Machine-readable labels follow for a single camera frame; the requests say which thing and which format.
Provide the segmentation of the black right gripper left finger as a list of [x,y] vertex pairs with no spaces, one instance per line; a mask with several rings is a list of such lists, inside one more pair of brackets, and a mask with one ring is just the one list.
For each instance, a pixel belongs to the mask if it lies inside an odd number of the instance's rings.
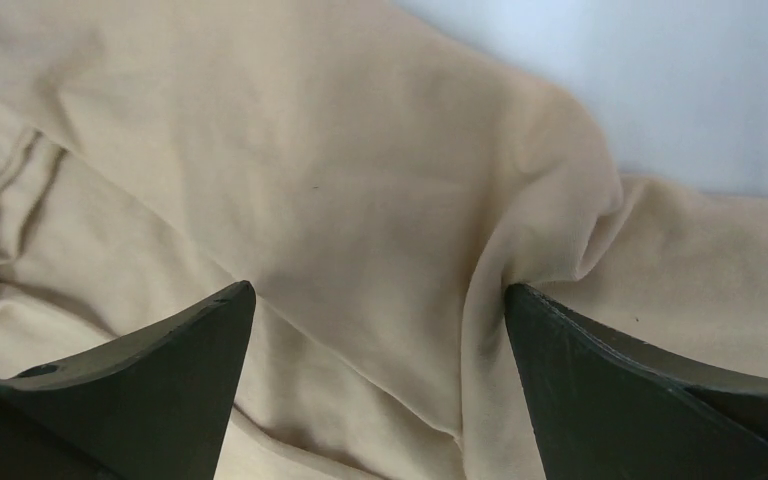
[[0,479],[211,479],[253,324],[232,284],[165,319],[0,379]]

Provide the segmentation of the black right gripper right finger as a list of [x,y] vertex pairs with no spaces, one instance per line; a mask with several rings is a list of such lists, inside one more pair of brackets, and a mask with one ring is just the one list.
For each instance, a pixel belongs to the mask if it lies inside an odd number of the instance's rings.
[[768,378],[704,364],[530,286],[504,323],[549,479],[768,479]]

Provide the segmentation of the beige t shirt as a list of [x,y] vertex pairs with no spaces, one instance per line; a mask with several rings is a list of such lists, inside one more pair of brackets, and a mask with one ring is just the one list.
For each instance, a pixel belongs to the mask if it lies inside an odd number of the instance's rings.
[[247,280],[221,479],[539,479],[527,282],[768,377],[768,200],[385,1],[0,1],[0,377]]

